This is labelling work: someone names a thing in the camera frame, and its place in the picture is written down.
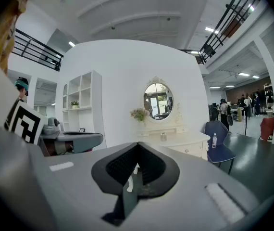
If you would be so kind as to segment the oval mirror cream frame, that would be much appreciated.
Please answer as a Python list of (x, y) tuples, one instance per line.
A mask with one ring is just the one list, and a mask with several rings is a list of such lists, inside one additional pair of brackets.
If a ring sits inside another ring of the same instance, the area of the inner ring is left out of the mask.
[(143, 95), (143, 105), (151, 122), (162, 123), (171, 116), (174, 96), (163, 79), (155, 76), (148, 81)]

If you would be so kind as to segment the blue chair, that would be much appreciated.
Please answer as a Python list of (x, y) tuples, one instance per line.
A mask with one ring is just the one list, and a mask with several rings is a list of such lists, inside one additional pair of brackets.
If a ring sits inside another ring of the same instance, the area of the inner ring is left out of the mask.
[[(223, 162), (231, 161), (228, 171), (229, 175), (236, 155), (224, 144), (224, 140), (228, 135), (227, 128), (219, 120), (209, 121), (205, 124), (204, 133), (210, 136), (208, 140), (209, 150), (207, 151), (209, 161), (213, 164), (218, 164), (218, 167), (220, 167)], [(212, 137), (214, 133), (217, 135), (217, 146), (213, 149)]]

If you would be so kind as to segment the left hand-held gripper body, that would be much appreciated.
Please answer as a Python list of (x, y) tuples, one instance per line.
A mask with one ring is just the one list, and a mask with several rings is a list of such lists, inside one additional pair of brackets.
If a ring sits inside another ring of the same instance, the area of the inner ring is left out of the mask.
[(27, 143), (39, 146), (45, 156), (58, 155), (55, 140), (41, 137), (46, 121), (45, 116), (29, 108), (18, 98), (5, 120), (4, 128), (20, 136)]

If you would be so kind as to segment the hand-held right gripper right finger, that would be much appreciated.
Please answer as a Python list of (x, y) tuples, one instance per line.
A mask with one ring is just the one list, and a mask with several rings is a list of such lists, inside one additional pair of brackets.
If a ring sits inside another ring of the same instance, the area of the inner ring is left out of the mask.
[(256, 196), (241, 182), (212, 163), (166, 147), (152, 146), (179, 166), (177, 183), (165, 195), (141, 200), (124, 221), (124, 231), (218, 231), (229, 227), (206, 191), (220, 184), (249, 214), (259, 206)]

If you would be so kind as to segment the person's yellow plaid shirt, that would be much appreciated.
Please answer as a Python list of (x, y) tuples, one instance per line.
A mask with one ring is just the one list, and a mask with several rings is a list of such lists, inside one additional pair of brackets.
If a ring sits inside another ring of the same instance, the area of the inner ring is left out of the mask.
[(28, 0), (11, 0), (0, 14), (0, 69), (7, 74), (8, 59), (14, 48), (16, 22), (26, 11)]

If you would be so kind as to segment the pink flower bouquet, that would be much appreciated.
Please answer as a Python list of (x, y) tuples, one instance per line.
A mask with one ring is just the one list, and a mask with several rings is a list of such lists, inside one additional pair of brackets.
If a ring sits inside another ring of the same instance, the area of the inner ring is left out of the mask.
[(150, 115), (150, 111), (147, 111), (144, 108), (137, 108), (130, 111), (130, 115), (133, 119), (138, 121), (139, 123), (145, 123), (146, 118)]

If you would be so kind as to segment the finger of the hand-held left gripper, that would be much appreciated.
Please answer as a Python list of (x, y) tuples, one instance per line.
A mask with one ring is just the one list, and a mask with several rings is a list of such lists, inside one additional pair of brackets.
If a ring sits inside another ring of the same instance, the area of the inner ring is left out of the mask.
[(57, 141), (64, 142), (64, 145), (74, 153), (84, 153), (103, 142), (103, 135), (100, 133), (87, 133), (79, 131), (62, 132), (57, 136)]

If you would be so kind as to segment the cream dressing table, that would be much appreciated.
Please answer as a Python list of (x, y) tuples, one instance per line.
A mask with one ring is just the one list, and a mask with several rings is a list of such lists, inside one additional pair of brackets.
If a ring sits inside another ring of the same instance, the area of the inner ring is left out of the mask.
[[(165, 132), (167, 141), (161, 141), (160, 135)], [(151, 123), (137, 129), (139, 141), (167, 147), (184, 154), (208, 160), (208, 140), (210, 137), (197, 130), (191, 130), (183, 124)]]

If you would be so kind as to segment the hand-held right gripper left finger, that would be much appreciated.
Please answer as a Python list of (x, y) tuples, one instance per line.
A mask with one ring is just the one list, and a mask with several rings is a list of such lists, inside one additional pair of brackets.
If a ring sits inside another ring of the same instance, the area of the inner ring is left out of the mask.
[(36, 177), (60, 231), (138, 231), (138, 206), (128, 187), (137, 143), (89, 153), (44, 157), (36, 152)]

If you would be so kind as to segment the long black railing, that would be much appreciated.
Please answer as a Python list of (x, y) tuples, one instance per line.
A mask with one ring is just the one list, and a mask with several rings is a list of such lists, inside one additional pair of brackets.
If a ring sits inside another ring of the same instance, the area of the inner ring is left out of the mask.
[(19, 29), (15, 30), (12, 53), (57, 72), (60, 71), (63, 60), (61, 53)]

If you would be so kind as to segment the red chair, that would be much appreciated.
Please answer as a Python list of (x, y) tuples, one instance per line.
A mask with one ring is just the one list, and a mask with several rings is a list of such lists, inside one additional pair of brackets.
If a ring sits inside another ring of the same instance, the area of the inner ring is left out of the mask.
[(274, 134), (274, 117), (263, 118), (261, 124), (261, 135), (260, 138), (264, 141), (268, 141), (269, 138), (273, 138)]

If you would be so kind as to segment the tall black railing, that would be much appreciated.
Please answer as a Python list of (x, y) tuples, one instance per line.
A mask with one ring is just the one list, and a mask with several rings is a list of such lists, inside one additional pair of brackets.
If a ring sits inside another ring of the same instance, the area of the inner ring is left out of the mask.
[(190, 42), (179, 48), (205, 64), (243, 25), (260, 0), (208, 0)]

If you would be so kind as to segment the white shelf unit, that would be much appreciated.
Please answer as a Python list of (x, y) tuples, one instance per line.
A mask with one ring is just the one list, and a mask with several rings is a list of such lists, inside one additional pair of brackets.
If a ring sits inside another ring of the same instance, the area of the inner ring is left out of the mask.
[[(72, 109), (71, 102), (78, 101), (79, 108)], [(77, 76), (63, 87), (63, 129), (104, 135), (101, 75), (92, 70)]]

